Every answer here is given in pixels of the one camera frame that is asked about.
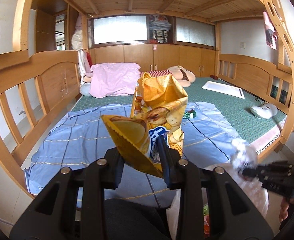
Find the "person right hand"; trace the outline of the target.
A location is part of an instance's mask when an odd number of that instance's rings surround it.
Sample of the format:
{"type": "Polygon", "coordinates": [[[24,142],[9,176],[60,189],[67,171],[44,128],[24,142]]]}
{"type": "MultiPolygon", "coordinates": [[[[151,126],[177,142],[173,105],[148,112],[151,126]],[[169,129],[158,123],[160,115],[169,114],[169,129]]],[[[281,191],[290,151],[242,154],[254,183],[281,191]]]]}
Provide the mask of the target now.
{"type": "Polygon", "coordinates": [[[281,208],[280,208],[280,212],[279,212],[279,221],[283,222],[285,219],[287,219],[287,217],[289,216],[289,206],[294,205],[294,198],[291,199],[287,199],[287,198],[283,198],[282,202],[281,202],[281,208]]]}

